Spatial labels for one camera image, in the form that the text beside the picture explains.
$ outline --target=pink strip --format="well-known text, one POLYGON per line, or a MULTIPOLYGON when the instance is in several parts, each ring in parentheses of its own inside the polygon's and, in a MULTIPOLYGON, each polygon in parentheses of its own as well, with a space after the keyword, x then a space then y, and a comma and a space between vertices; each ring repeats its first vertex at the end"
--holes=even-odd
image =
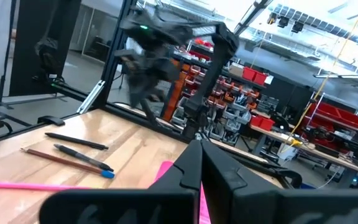
MULTIPOLYGON (((157 176, 155 177, 154 182, 159 180, 160 177, 164 175, 166 171, 172 166, 173 162, 164 161, 162 162, 160 169, 157 172, 157 176)), ((208 207, 206 205, 205 194, 203 184, 201 183, 201 197, 200 197, 200 224, 211 224, 211 220, 209 219, 208 207)))
POLYGON ((79 187, 79 186, 66 186, 66 185, 16 184, 16 183, 0 182, 0 189, 61 191, 61 190, 68 190, 68 189, 90 189, 90 188, 79 187))

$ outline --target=black pen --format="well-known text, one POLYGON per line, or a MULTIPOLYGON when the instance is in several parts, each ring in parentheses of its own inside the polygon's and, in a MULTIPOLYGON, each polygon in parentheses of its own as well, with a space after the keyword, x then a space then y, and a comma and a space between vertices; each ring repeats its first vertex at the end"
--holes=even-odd
POLYGON ((99 167, 100 169, 102 170, 108 170, 108 171, 111 171, 111 172, 114 172, 114 170, 112 168, 110 168, 107 164, 104 164, 102 162, 99 162, 99 161, 96 161, 92 158, 89 158, 88 156, 84 155, 84 154, 81 154, 75 150, 72 150, 66 146, 62 146, 62 145, 59 145, 59 144, 54 144, 54 146, 60 151, 60 152, 64 152, 65 154, 68 154, 69 156, 73 156, 77 159, 80 159, 82 161, 85 161, 89 164, 92 164, 96 167, 99 167))
POLYGON ((45 133, 45 134, 48 137, 51 137, 51 138, 64 140, 64 141, 69 141, 69 142, 73 142, 73 143, 77 143, 77 144, 82 144, 84 146, 89 146, 89 147, 92 147, 94 149, 100 149, 100 150, 108 149, 107 146, 104 146, 102 144, 98 144, 98 143, 95 143, 95 142, 85 141, 85 140, 82 140, 82 139, 72 138, 72 137, 64 136, 64 135, 61 135, 61 134, 55 134, 55 133, 45 133))

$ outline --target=floor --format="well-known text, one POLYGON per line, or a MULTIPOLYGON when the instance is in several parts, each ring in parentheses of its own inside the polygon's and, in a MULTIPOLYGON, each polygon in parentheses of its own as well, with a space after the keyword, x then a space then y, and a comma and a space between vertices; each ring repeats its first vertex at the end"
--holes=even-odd
MULTIPOLYGON (((63 71, 63 77, 65 78, 66 83, 72 87, 89 92, 99 81, 102 72, 103 64, 100 62, 94 61, 87 56, 82 56, 76 52, 69 52, 63 71)), ((119 89, 120 84, 121 78, 118 78, 112 83, 108 98, 109 102, 129 102, 125 79, 122 82, 121 89, 119 89)), ((170 83, 161 83, 159 84, 159 88, 163 89, 167 93, 170 88, 170 83)), ((9 100, 9 98, 5 98, 4 102, 9 103, 9 100)), ((41 116, 50 115, 62 117, 73 114, 77 111, 80 105, 81 102, 72 98, 62 95, 52 95, 48 96, 46 100, 30 100, 30 102, 27 103, 0 106, 0 118, 6 118, 4 120, 12 126, 12 129, 18 130, 31 124, 36 124, 38 117, 41 116)), ((162 106, 163 105, 161 103, 154 103, 150 105, 155 114, 160 114, 162 106)), ((0 129, 0 135, 6 133, 6 128, 0 129)), ((255 142, 248 141, 248 144, 250 147, 253 147, 255 142)), ((236 147, 245 151, 247 150, 242 140, 237 142, 236 147)), ((284 166, 300 173, 303 177, 304 183, 314 187, 322 186, 326 182, 326 174, 324 172, 311 170, 313 165, 314 164, 310 161, 297 159, 295 161, 286 162, 284 166)), ((333 187, 335 187, 334 182, 324 188, 331 189, 333 187)))

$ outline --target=pen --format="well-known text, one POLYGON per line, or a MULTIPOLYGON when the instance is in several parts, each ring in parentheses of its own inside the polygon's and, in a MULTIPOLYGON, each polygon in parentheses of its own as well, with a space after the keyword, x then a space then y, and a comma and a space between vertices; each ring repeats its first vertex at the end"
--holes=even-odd
POLYGON ((82 140, 82 139, 72 138, 72 137, 64 136, 64 135, 61 135, 61 134, 55 134, 55 133, 45 133, 45 134, 48 137, 51 137, 51 138, 64 140, 64 141, 69 141, 69 142, 73 142, 73 143, 77 143, 77 144, 82 144, 84 146, 89 146, 89 147, 92 147, 94 149, 100 149, 100 150, 108 149, 107 146, 104 146, 102 144, 98 144, 98 143, 95 143, 95 142, 85 141, 85 140, 82 140))
POLYGON ((77 159, 80 159, 82 161, 85 161, 89 164, 92 164, 96 167, 99 167, 100 169, 102 170, 108 170, 108 171, 111 171, 113 172, 114 170, 112 168, 110 168, 107 164, 104 164, 102 162, 99 162, 99 161, 96 161, 92 158, 89 158, 88 156, 84 155, 84 154, 81 154, 75 150, 72 150, 66 146, 62 146, 62 145, 59 145, 59 144, 54 144, 54 146, 60 151, 60 152, 64 152, 65 154, 68 154, 69 156, 73 156, 77 159))
POLYGON ((97 169, 97 168, 94 168, 94 167, 85 166, 83 164, 78 164, 76 162, 68 161, 66 159, 62 159, 62 158, 59 158, 59 157, 56 157, 56 156, 53 156, 53 155, 50 155, 50 154, 46 154, 46 153, 43 153, 43 152, 40 152, 40 151, 36 151, 36 150, 33 150, 33 149, 23 149, 22 148, 21 150, 26 152, 26 153, 28 153, 28 154, 39 156, 39 157, 44 158, 44 159, 49 159, 50 161, 59 162, 61 164, 65 164, 65 165, 69 165, 69 166, 76 167, 76 168, 79 168, 79 169, 83 169, 83 170, 86 170, 88 172, 93 172, 93 173, 96 173, 96 174, 100 174, 102 177, 105 177, 105 178, 112 179, 114 177, 114 174, 112 172, 110 172, 110 171, 107 171, 107 170, 100 170, 100 169, 97 169))

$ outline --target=workbench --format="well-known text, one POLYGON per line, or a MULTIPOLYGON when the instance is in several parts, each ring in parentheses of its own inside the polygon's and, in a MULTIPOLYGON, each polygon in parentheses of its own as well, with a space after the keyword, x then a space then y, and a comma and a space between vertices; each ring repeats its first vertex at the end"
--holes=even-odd
MULTIPOLYGON (((146 189, 153 183, 163 161, 175 161, 186 144, 128 120, 93 110, 65 120, 66 125, 54 125, 0 141, 0 182, 79 185, 92 188, 146 189), (53 132, 107 145, 100 151, 78 144, 50 139, 44 133, 53 132), (64 144, 89 157, 103 161, 115 170, 115 178, 104 179, 77 168, 62 165, 20 150, 21 147, 42 151, 82 163, 54 149, 64 144)), ((244 153, 252 158, 264 159, 244 153)), ((278 179, 252 170, 265 180, 283 187, 278 179)), ((42 202, 53 192, 0 189, 0 223, 25 224, 38 222, 42 202)))
MULTIPOLYGON (((250 127, 251 129, 262 133, 262 135, 259 137, 257 141, 255 149, 252 151, 252 153, 256 156, 258 156, 259 152, 262 150, 262 147, 265 144, 266 137, 272 138, 282 143, 285 143, 287 141, 291 142, 292 139, 292 138, 288 139, 288 135, 286 134, 277 133, 275 131, 266 131, 260 127, 256 127, 252 125, 250 125, 250 127)), ((351 162, 349 159, 346 159, 344 156, 339 156, 339 158, 337 158, 334 156, 330 156, 329 154, 323 153, 317 150, 315 145, 312 143, 309 143, 307 145, 302 144, 301 146, 298 146, 298 149, 301 149, 313 156, 332 162, 333 164, 345 167, 345 171, 343 172, 341 180, 339 181, 338 184, 339 188, 349 188, 349 186, 353 181, 353 178, 358 173, 358 166, 355 165, 353 162, 351 162)))

